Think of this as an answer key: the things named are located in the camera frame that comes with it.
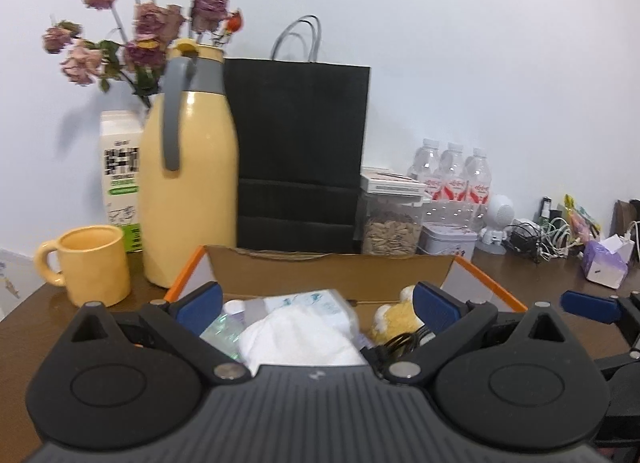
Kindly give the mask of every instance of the purple tissue box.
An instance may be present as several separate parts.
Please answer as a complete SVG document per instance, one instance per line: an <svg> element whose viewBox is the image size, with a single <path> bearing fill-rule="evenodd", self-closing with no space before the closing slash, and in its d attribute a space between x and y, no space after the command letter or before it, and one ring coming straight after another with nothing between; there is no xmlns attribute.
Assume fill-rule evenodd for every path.
<svg viewBox="0 0 640 463"><path fill-rule="evenodd" d="M611 253L597 241L589 241L582 258L584 276L592 283L618 289L628 270L618 252Z"/></svg>

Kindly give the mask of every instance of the mug handle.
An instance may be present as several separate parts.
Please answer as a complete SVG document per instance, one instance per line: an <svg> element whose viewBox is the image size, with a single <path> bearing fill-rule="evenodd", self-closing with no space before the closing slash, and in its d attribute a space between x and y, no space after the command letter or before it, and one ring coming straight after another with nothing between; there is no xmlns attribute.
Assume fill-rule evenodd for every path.
<svg viewBox="0 0 640 463"><path fill-rule="evenodd" d="M55 252L57 249L58 244L56 241L46 241L45 243L42 243L33 256L33 264L35 265L36 270L38 270L40 276L49 284L53 284L54 286L65 286L65 276L62 275L62 273L56 273L53 271L47 261L49 253Z"/></svg>

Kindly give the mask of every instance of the milk carton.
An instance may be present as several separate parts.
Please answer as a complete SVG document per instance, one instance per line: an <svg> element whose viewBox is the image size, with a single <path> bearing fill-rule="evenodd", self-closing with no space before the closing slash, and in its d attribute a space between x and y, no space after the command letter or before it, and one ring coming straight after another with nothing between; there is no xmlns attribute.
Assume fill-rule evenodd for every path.
<svg viewBox="0 0 640 463"><path fill-rule="evenodd" d="M135 112L107 110L100 116L102 198L109 224L124 231L127 252L142 249L138 224L138 147L142 125Z"/></svg>

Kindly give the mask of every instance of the bag handle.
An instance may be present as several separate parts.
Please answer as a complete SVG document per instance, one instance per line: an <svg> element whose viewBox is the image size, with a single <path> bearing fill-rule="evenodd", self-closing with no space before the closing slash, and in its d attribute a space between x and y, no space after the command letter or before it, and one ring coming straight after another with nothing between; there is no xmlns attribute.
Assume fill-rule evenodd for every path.
<svg viewBox="0 0 640 463"><path fill-rule="evenodd" d="M164 103L162 106L162 160L164 168L180 170L180 106L182 94L189 90L196 71L190 57L176 57L166 65Z"/></svg>
<svg viewBox="0 0 640 463"><path fill-rule="evenodd" d="M314 26L314 24L308 19L313 19L316 23L316 26L318 27L316 28L316 26ZM271 49L271 60L275 60L278 49L280 49L280 46L282 45L286 37L294 34L291 32L291 30L301 23L309 24L309 26L311 27L311 49L309 50L309 55L306 58L306 61L318 62L318 51L320 50L320 43L322 41L322 25L320 24L320 19L315 15L304 15L300 17L299 19L289 24L284 29L284 31L280 33L280 35L278 35L278 38L273 43L273 48Z"/></svg>

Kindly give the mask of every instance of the wooden table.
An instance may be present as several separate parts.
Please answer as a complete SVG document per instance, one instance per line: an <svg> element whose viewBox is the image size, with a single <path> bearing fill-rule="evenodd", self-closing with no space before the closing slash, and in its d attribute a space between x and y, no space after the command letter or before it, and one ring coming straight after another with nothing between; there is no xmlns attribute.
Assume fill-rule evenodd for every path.
<svg viewBox="0 0 640 463"><path fill-rule="evenodd" d="M164 290L148 283L142 275L142 256L129 256L132 293L115 305L114 311L133 310ZM554 305L567 289L606 297L612 290L588 283L578 261L554 260L535 265L526 259L476 252L474 263L526 305L548 300ZM619 295L640 289L640 270L626 278ZM33 373L65 329L76 308L62 288L42 286L7 318L0 322L0 462L17 463L38 448L40 441L24 406L24 394ZM628 350L615 326L564 315L575 335L592 357L604 357Z"/></svg>

